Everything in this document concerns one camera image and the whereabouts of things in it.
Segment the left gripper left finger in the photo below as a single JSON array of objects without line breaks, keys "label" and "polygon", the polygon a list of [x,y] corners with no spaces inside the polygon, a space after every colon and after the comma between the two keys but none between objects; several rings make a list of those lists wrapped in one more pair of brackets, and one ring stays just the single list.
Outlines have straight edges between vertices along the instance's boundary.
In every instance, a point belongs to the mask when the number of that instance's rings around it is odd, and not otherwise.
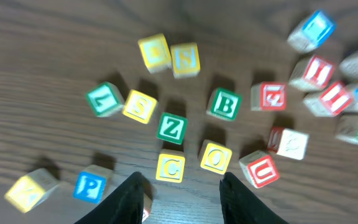
[{"label": "left gripper left finger", "polygon": [[134,172],[75,224],[141,224],[143,210],[142,174]]}]

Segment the green L block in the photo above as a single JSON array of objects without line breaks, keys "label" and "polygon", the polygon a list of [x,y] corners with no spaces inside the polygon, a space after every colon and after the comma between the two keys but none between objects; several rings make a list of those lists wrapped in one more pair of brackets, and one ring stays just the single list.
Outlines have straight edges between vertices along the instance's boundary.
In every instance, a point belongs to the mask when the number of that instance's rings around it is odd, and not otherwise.
[{"label": "green L block", "polygon": [[102,82],[85,94],[85,98],[97,117],[108,117],[121,111],[124,99],[116,85]]}]

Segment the yellow S block lower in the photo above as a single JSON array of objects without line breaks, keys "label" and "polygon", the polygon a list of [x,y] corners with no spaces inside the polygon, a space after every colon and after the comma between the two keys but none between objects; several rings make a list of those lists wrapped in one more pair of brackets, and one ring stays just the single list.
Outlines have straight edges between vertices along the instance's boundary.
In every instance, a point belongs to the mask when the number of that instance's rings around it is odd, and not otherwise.
[{"label": "yellow S block lower", "polygon": [[143,124],[148,124],[158,101],[145,93],[131,90],[124,104],[122,114]]}]

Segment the red I block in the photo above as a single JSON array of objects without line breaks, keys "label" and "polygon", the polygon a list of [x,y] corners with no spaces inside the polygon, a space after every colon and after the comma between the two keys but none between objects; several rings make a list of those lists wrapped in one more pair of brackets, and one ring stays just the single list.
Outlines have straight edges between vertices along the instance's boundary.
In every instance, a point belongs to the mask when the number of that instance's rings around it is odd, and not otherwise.
[{"label": "red I block", "polygon": [[304,105],[316,117],[335,117],[353,101],[354,97],[342,81],[333,82],[323,91],[309,93],[303,98]]}]

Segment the yellow K block left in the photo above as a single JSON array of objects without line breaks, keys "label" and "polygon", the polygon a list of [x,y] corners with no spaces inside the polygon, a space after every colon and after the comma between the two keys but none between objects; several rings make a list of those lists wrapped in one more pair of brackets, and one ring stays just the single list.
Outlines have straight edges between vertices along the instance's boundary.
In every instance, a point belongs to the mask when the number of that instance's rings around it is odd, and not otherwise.
[{"label": "yellow K block left", "polygon": [[59,181],[47,169],[40,168],[19,178],[4,198],[18,211],[27,213],[48,199],[58,185]]}]

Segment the blue P block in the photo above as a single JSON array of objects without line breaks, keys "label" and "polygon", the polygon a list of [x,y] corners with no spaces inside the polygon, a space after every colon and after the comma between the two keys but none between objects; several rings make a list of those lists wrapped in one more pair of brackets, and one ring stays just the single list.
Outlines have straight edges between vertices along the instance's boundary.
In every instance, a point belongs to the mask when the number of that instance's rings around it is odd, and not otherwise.
[{"label": "blue P block", "polygon": [[102,201],[104,190],[113,171],[111,169],[90,165],[78,175],[73,197],[90,203]]}]

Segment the red U block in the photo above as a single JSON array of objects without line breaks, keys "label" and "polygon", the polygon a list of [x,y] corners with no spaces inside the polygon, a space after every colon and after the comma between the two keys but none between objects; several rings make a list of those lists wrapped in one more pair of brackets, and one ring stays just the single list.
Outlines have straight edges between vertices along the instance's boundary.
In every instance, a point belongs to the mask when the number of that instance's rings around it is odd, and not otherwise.
[{"label": "red U block", "polygon": [[280,178],[271,155],[265,151],[255,151],[239,159],[239,165],[248,180],[259,189]]}]

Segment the yellow W block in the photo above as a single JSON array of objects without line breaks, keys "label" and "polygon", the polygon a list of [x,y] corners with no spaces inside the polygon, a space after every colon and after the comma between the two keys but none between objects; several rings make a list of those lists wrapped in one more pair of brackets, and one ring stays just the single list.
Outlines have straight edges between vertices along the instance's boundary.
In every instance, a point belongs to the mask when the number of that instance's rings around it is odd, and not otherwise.
[{"label": "yellow W block", "polygon": [[138,40],[140,52],[147,70],[157,73],[172,67],[172,58],[162,33]]}]

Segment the red E block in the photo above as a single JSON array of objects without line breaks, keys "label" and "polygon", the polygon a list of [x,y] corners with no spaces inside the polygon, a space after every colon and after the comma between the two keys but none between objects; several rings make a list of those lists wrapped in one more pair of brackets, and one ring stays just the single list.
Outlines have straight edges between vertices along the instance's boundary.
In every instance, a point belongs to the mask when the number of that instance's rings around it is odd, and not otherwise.
[{"label": "red E block", "polygon": [[282,82],[253,85],[250,100],[252,111],[282,111],[287,107],[287,85]]}]

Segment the blue L block top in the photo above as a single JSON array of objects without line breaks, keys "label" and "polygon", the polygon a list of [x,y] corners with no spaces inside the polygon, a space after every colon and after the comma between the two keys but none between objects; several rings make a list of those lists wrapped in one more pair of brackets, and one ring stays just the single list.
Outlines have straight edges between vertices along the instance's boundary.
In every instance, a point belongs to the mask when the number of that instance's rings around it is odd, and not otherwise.
[{"label": "blue L block top", "polygon": [[335,28],[336,23],[324,11],[317,10],[292,30],[287,42],[296,51],[308,53],[319,48]]}]

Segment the green B block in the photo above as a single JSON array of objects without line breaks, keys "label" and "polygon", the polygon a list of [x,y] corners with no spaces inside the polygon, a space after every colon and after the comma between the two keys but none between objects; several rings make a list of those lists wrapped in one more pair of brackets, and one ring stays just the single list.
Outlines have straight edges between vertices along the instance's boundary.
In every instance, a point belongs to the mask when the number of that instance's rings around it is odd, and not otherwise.
[{"label": "green B block", "polygon": [[222,120],[234,121],[241,103],[241,95],[225,88],[216,88],[209,99],[206,114]]}]

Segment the yellow C block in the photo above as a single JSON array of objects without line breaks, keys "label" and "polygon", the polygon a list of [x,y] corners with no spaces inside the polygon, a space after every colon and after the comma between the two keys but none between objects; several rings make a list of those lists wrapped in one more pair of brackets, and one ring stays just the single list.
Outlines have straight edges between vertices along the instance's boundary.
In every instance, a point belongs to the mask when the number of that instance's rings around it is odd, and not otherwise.
[{"label": "yellow C block", "polygon": [[162,149],[158,156],[155,178],[160,181],[181,183],[185,169],[185,154],[181,151]]}]

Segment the yellow O block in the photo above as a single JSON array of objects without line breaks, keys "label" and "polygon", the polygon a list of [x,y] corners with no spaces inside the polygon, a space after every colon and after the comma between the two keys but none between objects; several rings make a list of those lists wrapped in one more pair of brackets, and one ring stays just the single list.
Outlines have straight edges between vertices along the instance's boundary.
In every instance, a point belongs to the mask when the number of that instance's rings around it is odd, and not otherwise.
[{"label": "yellow O block", "polygon": [[198,154],[202,169],[221,175],[226,173],[231,157],[232,151],[229,148],[208,139],[203,141]]}]

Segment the yellow S block upper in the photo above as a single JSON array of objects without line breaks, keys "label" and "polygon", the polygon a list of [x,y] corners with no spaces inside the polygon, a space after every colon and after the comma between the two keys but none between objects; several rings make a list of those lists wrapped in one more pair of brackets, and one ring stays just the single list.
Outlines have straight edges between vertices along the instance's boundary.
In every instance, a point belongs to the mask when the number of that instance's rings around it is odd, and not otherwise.
[{"label": "yellow S block upper", "polygon": [[174,78],[195,77],[199,74],[201,67],[196,42],[173,45],[170,52]]}]

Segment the red A block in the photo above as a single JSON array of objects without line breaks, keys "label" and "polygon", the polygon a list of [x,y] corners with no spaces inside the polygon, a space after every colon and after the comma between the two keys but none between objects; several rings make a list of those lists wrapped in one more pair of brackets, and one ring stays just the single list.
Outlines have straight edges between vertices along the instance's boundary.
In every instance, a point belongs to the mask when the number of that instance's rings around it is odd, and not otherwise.
[{"label": "red A block", "polygon": [[151,208],[152,208],[152,200],[147,194],[144,194],[144,209],[143,209],[142,222],[145,222],[146,219],[150,216]]}]

